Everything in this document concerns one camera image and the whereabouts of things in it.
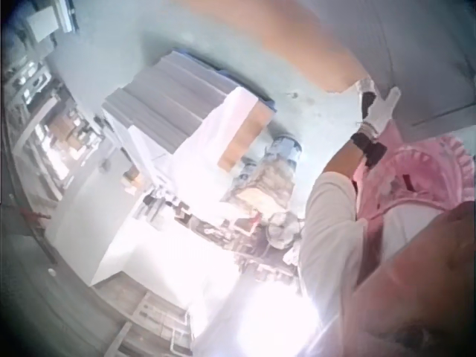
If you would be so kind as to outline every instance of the bright light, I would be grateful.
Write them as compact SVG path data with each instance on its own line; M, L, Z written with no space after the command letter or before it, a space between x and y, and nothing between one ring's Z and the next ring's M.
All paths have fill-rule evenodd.
M30 68L28 70L28 76L32 77L36 73L36 68Z
M69 155L71 155L74 160L78 160L85 151L86 147L81 147L79 150L75 150L74 148L70 147Z
M208 312L203 299L196 301L189 310L193 337L200 336L208 326Z
M42 130L42 127L40 125L35 126L35 133L38 135L38 139L40 141L45 140L45 133Z
M69 174L69 169L63 164L60 154L49 147L50 142L51 139L44 140L42 142L42 147L51 162L51 166L53 166L54 170L57 172L58 178L63 180Z
M318 322L306 298L282 283L264 283L245 310L239 343L249 357L294 357Z

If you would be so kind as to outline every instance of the person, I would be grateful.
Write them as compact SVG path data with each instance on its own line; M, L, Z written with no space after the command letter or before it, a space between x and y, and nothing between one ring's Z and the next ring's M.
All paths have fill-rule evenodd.
M474 162L451 135L403 143L398 88L360 90L364 121L306 206L298 268L324 332L305 353L439 356L424 353L456 350L473 316Z

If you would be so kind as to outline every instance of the black wrist band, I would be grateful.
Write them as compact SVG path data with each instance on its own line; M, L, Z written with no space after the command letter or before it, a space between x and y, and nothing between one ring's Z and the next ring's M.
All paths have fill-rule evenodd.
M363 132L357 132L350 140L367 156L367 150L372 146L372 141Z

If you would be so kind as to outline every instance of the white pillar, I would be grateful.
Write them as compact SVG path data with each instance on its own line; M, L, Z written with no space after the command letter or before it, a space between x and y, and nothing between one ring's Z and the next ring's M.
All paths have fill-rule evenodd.
M36 111L31 119L29 120L27 126L23 129L18 141L13 147L13 154L20 155L22 152L23 146L29 139L30 135L35 130L36 126L41 123L43 118L58 104L58 99L56 97L50 98L38 111Z

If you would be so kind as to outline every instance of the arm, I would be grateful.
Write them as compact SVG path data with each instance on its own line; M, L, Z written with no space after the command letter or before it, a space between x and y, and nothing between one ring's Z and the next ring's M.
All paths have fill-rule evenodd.
M332 157L324 168L323 173L340 173L349 180L352 180L354 172L357 170L363 158L364 152L349 140Z
M400 98L400 91L393 88L386 100L377 97L369 108L369 114L357 132L364 133L371 141L376 140L385 130L391 119L393 109ZM364 152L351 140L332 157L323 173L340 173L352 180L354 172L364 158Z
M360 132L375 138L387 126L397 100L393 89L386 100L376 98ZM356 192L351 182L364 153L352 142L326 165L312 188L300 247L303 287L319 310L322 322L338 314L341 278L349 256L361 256L366 221L356 221Z

